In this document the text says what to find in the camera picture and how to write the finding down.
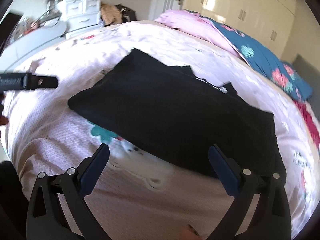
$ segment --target drawer handle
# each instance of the drawer handle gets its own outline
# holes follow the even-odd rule
[[[86,19],[86,20],[80,21],[79,23],[85,23],[85,22],[88,22],[88,21],[90,21],[90,19]]]

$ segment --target brown cloth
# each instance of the brown cloth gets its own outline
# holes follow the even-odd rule
[[[105,25],[122,23],[122,14],[116,6],[101,3],[100,12]]]

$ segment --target pink bedsheet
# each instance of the pink bedsheet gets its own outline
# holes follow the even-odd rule
[[[208,41],[242,59],[238,52],[230,45],[221,33],[213,28],[210,20],[201,18],[197,14],[185,10],[168,10],[155,20],[167,27]]]
[[[192,36],[208,41],[219,48],[222,48],[234,56],[243,59],[240,54],[233,48],[230,41],[225,38],[219,30],[215,28],[212,22],[206,18],[200,17],[199,13],[190,13],[185,10],[168,10],[161,14],[159,18],[155,20],[169,28],[178,29],[184,33],[188,33]],[[312,136],[312,139],[319,149],[320,145],[320,131],[317,129],[313,122],[313,119],[306,109],[306,104],[303,102],[294,101],[299,109],[308,130]]]

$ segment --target hand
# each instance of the hand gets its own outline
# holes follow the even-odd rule
[[[179,240],[202,240],[198,232],[188,224],[180,233]]]

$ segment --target grey headboard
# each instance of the grey headboard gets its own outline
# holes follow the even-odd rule
[[[320,120],[320,70],[305,61],[299,54],[292,65],[305,82],[312,87],[313,94],[308,102],[311,104],[316,117]]]

